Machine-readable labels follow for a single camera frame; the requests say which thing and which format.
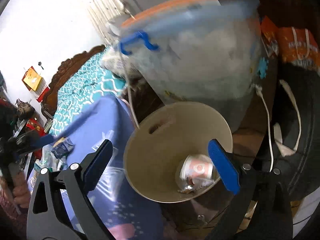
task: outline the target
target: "calendar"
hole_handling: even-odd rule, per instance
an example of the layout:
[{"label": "calendar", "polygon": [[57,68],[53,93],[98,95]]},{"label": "calendar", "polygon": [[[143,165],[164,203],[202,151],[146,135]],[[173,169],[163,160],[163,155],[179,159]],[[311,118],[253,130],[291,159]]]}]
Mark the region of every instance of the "calendar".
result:
[{"label": "calendar", "polygon": [[[22,81],[24,80],[24,78],[26,77],[28,71],[26,71],[26,73],[24,74]],[[41,78],[41,81],[36,89],[36,91],[32,90],[31,87],[29,87],[24,81],[23,83],[25,84],[25,86],[27,87],[27,89],[30,91],[30,94],[40,103],[45,95],[46,92],[48,92],[50,89],[49,87],[46,85],[44,78]]]}]

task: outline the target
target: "white bucket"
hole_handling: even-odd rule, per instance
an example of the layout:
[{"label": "white bucket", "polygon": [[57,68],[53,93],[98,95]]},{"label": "white bucket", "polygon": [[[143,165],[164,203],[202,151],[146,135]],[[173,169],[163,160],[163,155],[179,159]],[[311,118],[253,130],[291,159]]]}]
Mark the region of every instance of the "white bucket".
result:
[{"label": "white bucket", "polygon": [[196,102],[164,106],[130,136],[124,152],[127,180],[137,193],[153,201],[176,203],[195,198],[219,181],[218,173],[212,185],[183,194],[175,180],[177,167],[189,155],[208,155],[208,143],[214,138],[232,152],[230,128],[212,107]]}]

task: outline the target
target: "white wall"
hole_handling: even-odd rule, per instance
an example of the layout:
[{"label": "white wall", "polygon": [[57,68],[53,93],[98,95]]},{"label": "white wall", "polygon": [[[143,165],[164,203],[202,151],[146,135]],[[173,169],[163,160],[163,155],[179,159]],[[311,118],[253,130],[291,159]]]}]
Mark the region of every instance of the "white wall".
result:
[{"label": "white wall", "polygon": [[[0,16],[0,71],[9,99],[31,99],[21,81],[29,67],[49,84],[62,61],[100,44],[77,0],[10,0]],[[40,103],[33,99],[31,105],[45,122]]]}]

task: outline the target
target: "white rope handle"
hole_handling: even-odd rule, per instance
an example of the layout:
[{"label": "white rope handle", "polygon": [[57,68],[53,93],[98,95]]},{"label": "white rope handle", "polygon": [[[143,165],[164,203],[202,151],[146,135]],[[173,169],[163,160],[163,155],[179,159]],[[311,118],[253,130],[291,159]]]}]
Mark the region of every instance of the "white rope handle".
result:
[{"label": "white rope handle", "polygon": [[275,137],[275,142],[278,146],[278,149],[279,149],[281,155],[284,157],[284,156],[293,155],[297,152],[300,137],[301,137],[301,117],[300,117],[300,112],[299,112],[299,109],[297,106],[296,98],[294,97],[289,84],[286,81],[284,81],[283,79],[280,79],[279,83],[282,85],[282,87],[284,88],[284,91],[289,96],[290,101],[291,101],[294,109],[297,112],[297,118],[298,118],[298,123],[299,123],[299,134],[298,134],[298,138],[297,138],[296,144],[293,147],[293,149],[290,149],[289,147],[282,144],[282,134],[281,134],[281,128],[280,128],[279,123],[276,123],[273,126],[273,133],[274,133],[274,137]]},{"label": "white rope handle", "polygon": [[128,91],[128,100],[129,100],[129,107],[130,107],[130,111],[131,111],[131,114],[132,114],[132,117],[133,117],[133,120],[134,120],[134,123],[136,125],[136,128],[137,129],[140,129],[140,126],[139,126],[139,122],[137,120],[137,116],[134,112],[134,109],[133,109],[133,104],[132,104],[132,95],[131,95],[131,83],[130,83],[130,79],[128,77],[128,72],[127,72],[127,69],[126,69],[126,66],[124,64],[124,59],[123,59],[123,55],[121,53],[121,51],[119,50],[119,53],[120,53],[120,59],[121,59],[121,63],[122,63],[122,67],[123,67],[123,70],[124,70],[124,77],[125,77],[125,81],[127,83],[127,91]]},{"label": "white rope handle", "polygon": [[299,53],[298,53],[298,39],[297,39],[297,33],[296,33],[296,30],[295,28],[291,27],[292,29],[292,33],[293,33],[293,37],[294,37],[294,45],[296,47],[296,51],[297,51],[297,57],[298,57],[298,60],[303,60],[305,58],[307,58],[310,54],[310,39],[309,39],[309,31],[307,29],[306,30],[306,40],[307,40],[307,54],[304,55],[302,58],[299,56]]}]

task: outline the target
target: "metal screw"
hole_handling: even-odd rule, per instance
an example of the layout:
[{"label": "metal screw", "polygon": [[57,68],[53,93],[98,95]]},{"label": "metal screw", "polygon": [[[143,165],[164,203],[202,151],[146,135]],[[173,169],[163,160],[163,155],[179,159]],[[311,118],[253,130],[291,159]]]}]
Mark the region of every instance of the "metal screw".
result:
[{"label": "metal screw", "polygon": [[48,172],[48,169],[47,168],[43,168],[41,169],[40,173],[41,174],[46,174]]},{"label": "metal screw", "polygon": [[244,170],[246,170],[246,171],[249,171],[249,170],[251,169],[251,166],[250,166],[250,164],[248,164],[248,163],[244,163],[244,164],[242,164],[242,168],[243,168]]},{"label": "metal screw", "polygon": [[273,173],[279,175],[279,174],[280,174],[280,170],[277,169],[277,168],[274,168],[274,169],[273,169]]},{"label": "metal screw", "polygon": [[79,164],[78,163],[72,163],[70,165],[70,169],[72,169],[73,171],[79,168]]}]

